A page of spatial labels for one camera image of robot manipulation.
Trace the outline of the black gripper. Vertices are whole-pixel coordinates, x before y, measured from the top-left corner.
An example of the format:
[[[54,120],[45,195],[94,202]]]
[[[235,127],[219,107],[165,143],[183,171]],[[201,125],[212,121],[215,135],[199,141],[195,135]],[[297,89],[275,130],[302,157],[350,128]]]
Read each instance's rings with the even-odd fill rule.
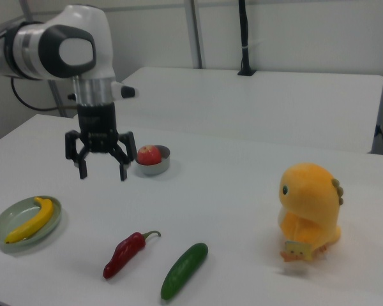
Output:
[[[119,134],[116,126],[115,104],[98,106],[78,105],[80,133],[65,134],[65,156],[79,169],[80,179],[87,177],[88,153],[110,153],[119,163],[120,180],[127,179],[127,169],[137,157],[135,138],[131,131]],[[83,144],[77,151],[77,140]]]

